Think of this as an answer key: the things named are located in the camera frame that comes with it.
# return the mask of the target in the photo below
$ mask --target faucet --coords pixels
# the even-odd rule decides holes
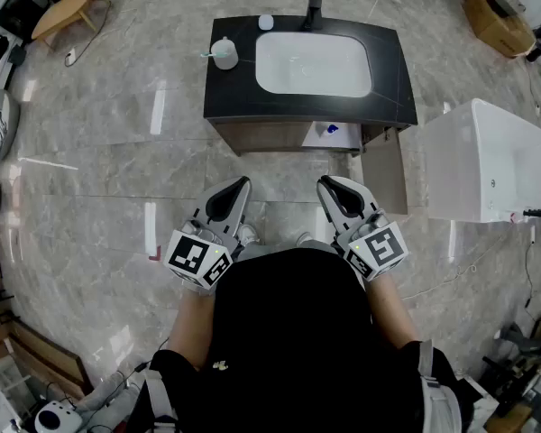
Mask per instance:
[[[302,26],[303,31],[314,31],[323,28],[322,3],[323,0],[308,0],[307,17]]]

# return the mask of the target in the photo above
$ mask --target black shirt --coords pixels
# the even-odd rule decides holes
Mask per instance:
[[[420,431],[417,355],[408,365],[398,355],[371,324],[351,266],[333,253],[293,249],[235,263],[221,279],[200,373],[168,350],[151,369],[185,433]],[[405,397],[413,412],[398,408]],[[152,423],[144,387],[127,432]]]

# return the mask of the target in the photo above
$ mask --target marble floor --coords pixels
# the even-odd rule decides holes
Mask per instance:
[[[80,355],[94,384],[129,353],[150,356],[177,316],[179,282],[149,260],[149,214],[156,245],[166,245],[193,198],[245,174],[254,186],[247,221],[267,244],[294,244],[304,231],[318,235],[315,181],[345,172],[327,152],[238,158],[202,119],[206,63],[198,54],[209,48],[212,19],[303,14],[307,0],[112,2],[104,30],[75,66],[65,68],[64,56],[91,36],[82,23],[59,33],[53,51],[28,47],[10,87],[21,122],[0,163],[0,257],[15,311]],[[397,219],[411,255],[394,277],[423,336],[476,376],[482,355],[509,350],[491,338],[502,324],[532,325],[523,309],[529,226],[429,219],[420,132],[445,102],[474,97],[541,127],[530,92],[541,104],[541,76],[477,40],[461,3],[323,0],[323,16],[399,32],[420,126],[400,135],[409,215]],[[104,13],[101,3],[90,10],[95,23]],[[162,101],[163,109],[155,106]],[[151,119],[160,112],[156,134]],[[535,225],[533,316],[541,311],[541,220]]]

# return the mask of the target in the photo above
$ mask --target white cup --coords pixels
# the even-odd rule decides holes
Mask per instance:
[[[214,55],[213,59],[219,69],[229,70],[232,69],[238,63],[238,53],[234,43],[223,37],[222,40],[216,41],[210,49],[210,52]]]

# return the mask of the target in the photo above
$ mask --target sink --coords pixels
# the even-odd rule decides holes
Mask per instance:
[[[259,37],[256,80],[276,94],[364,97],[372,88],[367,52],[360,42],[308,32]]]
[[[425,125],[428,214],[489,223],[541,208],[541,129],[474,99]]]

